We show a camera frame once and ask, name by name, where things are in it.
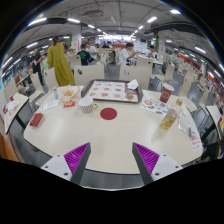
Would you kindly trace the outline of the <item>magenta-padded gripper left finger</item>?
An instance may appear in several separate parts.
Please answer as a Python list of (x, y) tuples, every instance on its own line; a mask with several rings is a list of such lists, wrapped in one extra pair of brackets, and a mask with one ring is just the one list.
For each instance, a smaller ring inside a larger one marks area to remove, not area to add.
[(87, 142), (64, 155), (56, 154), (42, 169), (79, 185), (90, 153), (91, 145)]

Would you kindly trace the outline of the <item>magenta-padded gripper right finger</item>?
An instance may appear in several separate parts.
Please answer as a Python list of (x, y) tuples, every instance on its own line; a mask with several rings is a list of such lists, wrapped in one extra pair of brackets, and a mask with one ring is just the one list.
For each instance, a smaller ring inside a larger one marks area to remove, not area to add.
[(132, 153), (145, 185), (182, 169), (182, 166), (169, 155), (159, 155), (138, 143), (133, 143)]

